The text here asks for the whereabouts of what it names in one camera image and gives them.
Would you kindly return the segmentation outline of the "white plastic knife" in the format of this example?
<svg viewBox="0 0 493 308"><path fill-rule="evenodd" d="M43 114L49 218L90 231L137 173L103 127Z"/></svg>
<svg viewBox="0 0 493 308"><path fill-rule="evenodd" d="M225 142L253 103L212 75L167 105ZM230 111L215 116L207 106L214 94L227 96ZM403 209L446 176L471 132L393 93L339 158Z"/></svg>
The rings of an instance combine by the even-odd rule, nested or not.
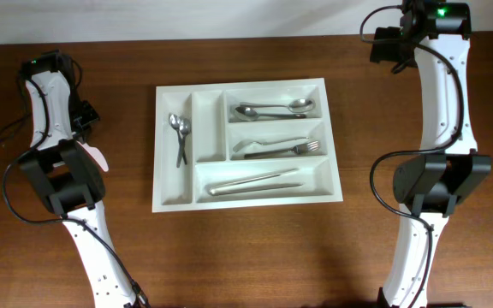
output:
<svg viewBox="0 0 493 308"><path fill-rule="evenodd" d="M80 143L80 146L90 155L90 157L104 172L109 171L109 165L101 150L99 150L97 147L90 146L87 143Z"/></svg>

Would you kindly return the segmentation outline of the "small dark steel spoon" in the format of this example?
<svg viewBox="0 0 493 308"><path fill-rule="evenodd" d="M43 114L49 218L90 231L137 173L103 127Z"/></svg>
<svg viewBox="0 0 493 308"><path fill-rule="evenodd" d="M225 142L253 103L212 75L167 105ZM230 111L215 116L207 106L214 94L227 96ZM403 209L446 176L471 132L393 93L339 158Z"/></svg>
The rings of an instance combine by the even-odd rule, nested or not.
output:
<svg viewBox="0 0 493 308"><path fill-rule="evenodd" d="M185 135L182 133L182 129L184 126L182 125L182 119L173 113L169 114L169 124L176 131L178 144L179 144L179 153L176 161L176 167L179 168L181 163L187 163L187 157L185 153Z"/></svg>

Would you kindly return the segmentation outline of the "small steel teaspoon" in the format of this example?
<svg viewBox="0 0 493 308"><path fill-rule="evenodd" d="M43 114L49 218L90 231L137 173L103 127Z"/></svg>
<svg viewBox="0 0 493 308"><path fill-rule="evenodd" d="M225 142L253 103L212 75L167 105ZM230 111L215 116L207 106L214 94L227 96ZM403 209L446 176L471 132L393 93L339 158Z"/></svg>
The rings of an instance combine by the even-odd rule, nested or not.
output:
<svg viewBox="0 0 493 308"><path fill-rule="evenodd" d="M185 152L186 137L191 133L191 122L187 118L180 119L179 133L181 135L181 138L179 141L179 155L176 163L177 168L181 166L181 163L187 164L187 157Z"/></svg>

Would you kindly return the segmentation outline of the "steel spoon bowl down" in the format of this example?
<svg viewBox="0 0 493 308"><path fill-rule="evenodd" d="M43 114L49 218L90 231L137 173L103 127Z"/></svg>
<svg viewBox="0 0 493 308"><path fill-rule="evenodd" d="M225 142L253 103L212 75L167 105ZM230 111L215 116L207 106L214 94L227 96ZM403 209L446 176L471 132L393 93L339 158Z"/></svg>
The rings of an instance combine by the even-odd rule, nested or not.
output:
<svg viewBox="0 0 493 308"><path fill-rule="evenodd" d="M316 106L316 102L311 98L299 98L289 104L254 104L241 102L240 106L248 108L285 108L292 113L305 113L313 110Z"/></svg>

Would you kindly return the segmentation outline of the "large steel fork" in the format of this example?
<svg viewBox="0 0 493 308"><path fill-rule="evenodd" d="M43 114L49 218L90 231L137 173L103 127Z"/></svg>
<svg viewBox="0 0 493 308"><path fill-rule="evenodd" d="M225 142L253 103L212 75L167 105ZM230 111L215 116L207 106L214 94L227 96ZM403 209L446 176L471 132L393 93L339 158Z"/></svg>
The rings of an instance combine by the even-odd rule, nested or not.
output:
<svg viewBox="0 0 493 308"><path fill-rule="evenodd" d="M291 148L279 149L274 151L262 151L256 153L248 153L244 155L245 159L251 158L262 158L262 157L273 157L276 155L281 155L285 153L293 153L295 155L304 155L311 151L317 151L320 148L320 142L318 140L311 141L303 144L295 145Z"/></svg>

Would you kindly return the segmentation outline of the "large steel spoon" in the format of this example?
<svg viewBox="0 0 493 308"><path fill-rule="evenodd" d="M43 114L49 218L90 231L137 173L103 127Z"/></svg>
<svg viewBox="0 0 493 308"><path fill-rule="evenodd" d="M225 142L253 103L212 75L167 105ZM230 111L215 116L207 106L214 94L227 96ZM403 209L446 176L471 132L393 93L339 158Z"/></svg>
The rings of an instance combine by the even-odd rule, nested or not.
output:
<svg viewBox="0 0 493 308"><path fill-rule="evenodd" d="M238 106L234 109L234 114L242 121L257 121L262 117L276 118L276 119L305 119L305 114L268 114L258 113L254 108Z"/></svg>

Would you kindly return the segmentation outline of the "metal tongs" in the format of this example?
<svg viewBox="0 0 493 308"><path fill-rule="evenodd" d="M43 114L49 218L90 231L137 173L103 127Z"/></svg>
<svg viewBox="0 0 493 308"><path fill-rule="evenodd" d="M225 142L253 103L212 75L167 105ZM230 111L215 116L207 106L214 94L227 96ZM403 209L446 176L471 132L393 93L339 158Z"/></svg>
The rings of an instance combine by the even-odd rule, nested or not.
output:
<svg viewBox="0 0 493 308"><path fill-rule="evenodd" d="M302 183L300 182L275 182L270 184L264 183L268 180L294 174L297 171L298 169L284 169L273 173L256 175L248 178L238 179L235 181L224 182L207 187L206 191L209 195L216 197L231 194L253 193L292 187L301 187Z"/></svg>

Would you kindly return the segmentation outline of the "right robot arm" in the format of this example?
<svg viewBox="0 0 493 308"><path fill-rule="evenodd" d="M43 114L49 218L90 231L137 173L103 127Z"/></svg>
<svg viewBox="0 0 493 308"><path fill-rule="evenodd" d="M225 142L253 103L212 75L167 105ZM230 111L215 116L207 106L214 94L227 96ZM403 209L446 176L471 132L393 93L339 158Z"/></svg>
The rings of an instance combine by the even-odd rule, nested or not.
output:
<svg viewBox="0 0 493 308"><path fill-rule="evenodd" d="M392 189L400 218L395 255L378 307L426 307L427 284L437 243L455 209L491 171L490 157L478 152L468 109L467 58L472 36L467 3L412 0L396 5L398 27L379 27L371 62L393 62L393 73L417 68L422 88L420 147L393 151L407 157L395 170Z"/></svg>

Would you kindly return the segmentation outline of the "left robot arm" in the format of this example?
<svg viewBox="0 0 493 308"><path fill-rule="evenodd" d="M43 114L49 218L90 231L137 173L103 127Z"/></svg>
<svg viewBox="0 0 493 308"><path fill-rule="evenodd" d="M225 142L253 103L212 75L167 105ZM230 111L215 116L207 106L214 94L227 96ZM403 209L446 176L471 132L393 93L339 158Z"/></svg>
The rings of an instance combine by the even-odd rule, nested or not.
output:
<svg viewBox="0 0 493 308"><path fill-rule="evenodd" d="M97 307L147 307L138 282L117 256L105 220L102 174L109 166L87 144L99 116L79 97L80 65L59 50L24 62L19 72L32 103L33 138L17 159L43 206L69 232Z"/></svg>

